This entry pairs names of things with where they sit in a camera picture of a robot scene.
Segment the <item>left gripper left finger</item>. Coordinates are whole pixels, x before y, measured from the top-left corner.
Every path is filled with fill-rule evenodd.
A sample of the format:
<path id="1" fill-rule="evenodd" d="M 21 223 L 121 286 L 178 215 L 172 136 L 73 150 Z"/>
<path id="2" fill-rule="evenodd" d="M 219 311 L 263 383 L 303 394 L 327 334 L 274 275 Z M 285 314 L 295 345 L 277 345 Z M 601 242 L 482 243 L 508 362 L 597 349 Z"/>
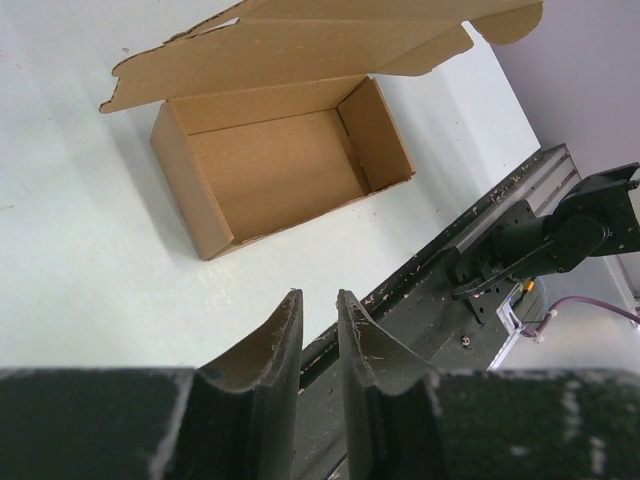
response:
<path id="1" fill-rule="evenodd" d="M 249 336 L 197 371 L 194 477 L 287 479 L 303 337 L 303 292 L 289 291 Z"/>

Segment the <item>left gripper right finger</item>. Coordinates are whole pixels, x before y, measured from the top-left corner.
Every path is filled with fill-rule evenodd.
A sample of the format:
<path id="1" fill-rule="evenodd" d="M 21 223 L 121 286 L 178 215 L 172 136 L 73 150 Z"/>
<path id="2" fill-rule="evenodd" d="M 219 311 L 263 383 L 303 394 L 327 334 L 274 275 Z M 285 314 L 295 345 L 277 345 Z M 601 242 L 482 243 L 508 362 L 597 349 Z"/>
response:
<path id="1" fill-rule="evenodd" d="M 338 293 L 337 310 L 350 477 L 435 478 L 426 362 L 376 324 L 351 291 Z"/>

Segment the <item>brown cardboard box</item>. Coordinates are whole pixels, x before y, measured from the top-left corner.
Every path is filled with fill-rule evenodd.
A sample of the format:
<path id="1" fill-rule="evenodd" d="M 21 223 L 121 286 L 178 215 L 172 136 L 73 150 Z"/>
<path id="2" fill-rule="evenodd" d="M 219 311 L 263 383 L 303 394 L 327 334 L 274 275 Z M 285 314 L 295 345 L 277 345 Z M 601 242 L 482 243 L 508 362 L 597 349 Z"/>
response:
<path id="1" fill-rule="evenodd" d="M 113 68 L 102 113 L 158 103 L 151 133 L 210 260 L 406 182 L 378 75 L 514 43 L 539 1 L 241 1 Z"/>

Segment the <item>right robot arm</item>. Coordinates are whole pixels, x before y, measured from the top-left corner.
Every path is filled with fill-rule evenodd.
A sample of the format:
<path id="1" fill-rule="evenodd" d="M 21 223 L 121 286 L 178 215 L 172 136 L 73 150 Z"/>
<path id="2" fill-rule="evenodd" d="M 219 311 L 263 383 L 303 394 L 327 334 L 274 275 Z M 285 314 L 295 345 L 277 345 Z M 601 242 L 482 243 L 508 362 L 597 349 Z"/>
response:
<path id="1" fill-rule="evenodd" d="M 639 220 L 630 193 L 637 162 L 590 175 L 545 216 L 496 222 L 461 254 L 451 295 L 466 300 L 499 282 L 573 270 L 589 257 L 635 253 Z"/>

